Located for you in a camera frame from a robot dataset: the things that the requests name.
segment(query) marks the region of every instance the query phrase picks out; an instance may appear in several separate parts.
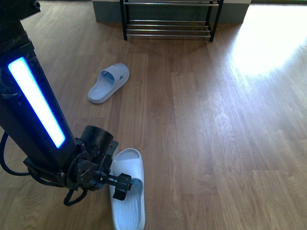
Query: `slide sandal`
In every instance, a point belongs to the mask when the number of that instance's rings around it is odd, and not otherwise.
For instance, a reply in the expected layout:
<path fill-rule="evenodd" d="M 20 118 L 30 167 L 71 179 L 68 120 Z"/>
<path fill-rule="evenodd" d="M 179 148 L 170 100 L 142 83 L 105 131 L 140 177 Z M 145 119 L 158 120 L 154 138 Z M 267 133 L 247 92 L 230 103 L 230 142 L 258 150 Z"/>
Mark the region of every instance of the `slide sandal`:
<path fill-rule="evenodd" d="M 105 102 L 128 81 L 129 75 L 127 66 L 122 63 L 100 71 L 96 84 L 88 92 L 88 100 L 95 104 Z"/>
<path fill-rule="evenodd" d="M 132 177 L 131 190 L 125 200 L 113 198 L 115 187 L 110 186 L 113 225 L 115 230 L 143 230 L 145 225 L 144 170 L 140 152 L 125 149 L 117 154 L 111 165 L 111 174 Z"/>

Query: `wooden floor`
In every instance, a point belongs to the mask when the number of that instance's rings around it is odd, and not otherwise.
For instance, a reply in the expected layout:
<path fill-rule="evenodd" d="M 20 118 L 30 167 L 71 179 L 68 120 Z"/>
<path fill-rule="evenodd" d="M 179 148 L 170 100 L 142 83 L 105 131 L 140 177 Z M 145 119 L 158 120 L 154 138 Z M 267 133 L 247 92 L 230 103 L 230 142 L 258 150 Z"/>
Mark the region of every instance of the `wooden floor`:
<path fill-rule="evenodd" d="M 145 229 L 307 229 L 307 6 L 251 5 L 209 43 L 124 41 L 91 2 L 41 5 L 23 25 L 73 134 L 98 126 L 142 153 Z M 90 103 L 119 62 L 129 81 Z M 5 158 L 26 170 L 12 140 Z M 0 229 L 113 229 L 108 186 L 72 207 L 66 193 L 1 169 Z"/>

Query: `black metal frame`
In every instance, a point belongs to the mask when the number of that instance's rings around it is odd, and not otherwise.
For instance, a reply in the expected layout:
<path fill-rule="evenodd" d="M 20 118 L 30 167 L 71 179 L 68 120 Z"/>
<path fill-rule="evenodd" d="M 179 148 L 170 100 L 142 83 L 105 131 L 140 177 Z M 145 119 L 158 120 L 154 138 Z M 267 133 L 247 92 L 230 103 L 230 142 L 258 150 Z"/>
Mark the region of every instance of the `black metal frame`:
<path fill-rule="evenodd" d="M 210 42 L 213 42 L 224 0 L 196 0 L 196 1 L 120 0 L 119 2 L 120 2 L 124 40 L 127 40 L 128 36 L 153 36 L 153 37 L 158 36 L 158 37 L 208 38 Z M 207 6 L 208 10 L 206 15 L 206 21 L 130 20 L 129 5 Z M 212 7 L 218 7 L 213 28 L 211 27 L 209 22 L 212 12 Z M 199 30 L 189 29 L 188 28 L 189 26 L 197 27 L 199 28 Z"/>

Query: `black cable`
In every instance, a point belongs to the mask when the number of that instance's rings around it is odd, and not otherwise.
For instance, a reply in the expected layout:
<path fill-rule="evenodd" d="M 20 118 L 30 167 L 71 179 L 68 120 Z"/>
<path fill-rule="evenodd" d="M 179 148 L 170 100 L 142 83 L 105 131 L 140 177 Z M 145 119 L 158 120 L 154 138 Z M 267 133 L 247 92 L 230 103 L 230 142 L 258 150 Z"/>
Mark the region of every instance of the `black cable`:
<path fill-rule="evenodd" d="M 6 171 L 7 173 L 14 175 L 14 176 L 29 176 L 30 173 L 28 172 L 15 172 L 6 165 L 5 160 L 4 160 L 4 148 L 6 144 L 6 140 L 8 139 L 8 134 L 6 132 L 3 133 L 1 142 L 0 142 L 0 165 Z"/>
<path fill-rule="evenodd" d="M 34 172 L 32 172 L 30 170 L 29 170 L 29 174 L 33 177 L 34 180 L 36 180 L 37 182 L 39 182 L 43 185 L 63 188 L 63 186 L 61 186 L 61 185 L 43 180 L 42 178 L 40 178 L 39 176 L 37 176 Z"/>
<path fill-rule="evenodd" d="M 74 190 L 73 190 L 73 189 L 70 189 L 69 192 L 67 193 L 65 199 L 64 199 L 64 204 L 65 204 L 66 206 L 68 206 L 68 207 L 69 207 L 69 206 L 72 206 L 72 205 L 74 205 L 74 204 L 77 204 L 77 203 L 79 203 L 80 201 L 82 201 L 83 198 L 85 198 L 85 196 L 86 196 L 86 194 L 87 194 L 87 189 L 83 189 L 82 194 L 81 194 L 77 199 L 75 199 L 75 200 L 73 200 L 73 201 L 70 201 L 73 192 L 74 192 Z"/>

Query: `slipper strap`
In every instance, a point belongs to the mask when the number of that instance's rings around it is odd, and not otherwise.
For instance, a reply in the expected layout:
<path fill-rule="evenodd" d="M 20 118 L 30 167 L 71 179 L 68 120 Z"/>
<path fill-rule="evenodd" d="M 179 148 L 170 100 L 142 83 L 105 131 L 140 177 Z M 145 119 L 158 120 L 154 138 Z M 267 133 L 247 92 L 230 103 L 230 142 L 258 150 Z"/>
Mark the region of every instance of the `slipper strap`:
<path fill-rule="evenodd" d="M 111 165 L 111 173 L 115 176 L 121 173 L 130 175 L 132 179 L 136 178 L 144 182 L 143 162 L 141 158 L 114 161 Z"/>
<path fill-rule="evenodd" d="M 103 71 L 109 72 L 110 74 L 112 74 L 112 76 L 114 77 L 115 82 L 120 80 L 121 76 L 125 76 L 127 73 L 123 73 L 123 69 L 118 68 L 116 66 L 110 66 L 106 69 L 104 69 Z"/>

